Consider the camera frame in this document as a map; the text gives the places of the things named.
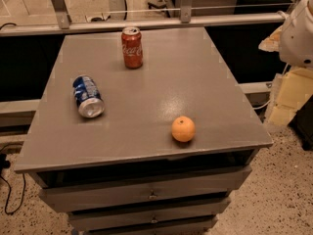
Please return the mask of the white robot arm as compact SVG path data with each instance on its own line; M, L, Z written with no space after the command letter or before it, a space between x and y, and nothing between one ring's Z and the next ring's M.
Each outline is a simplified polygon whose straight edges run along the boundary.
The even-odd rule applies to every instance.
M268 122L288 125L313 95L313 0L301 0L283 23L280 59L291 66L273 85Z

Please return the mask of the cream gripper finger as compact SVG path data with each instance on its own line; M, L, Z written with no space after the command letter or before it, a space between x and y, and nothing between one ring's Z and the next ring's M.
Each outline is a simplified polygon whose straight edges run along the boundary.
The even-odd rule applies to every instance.
M270 92L267 121L287 126L312 95L312 69L292 68L286 74L276 74Z

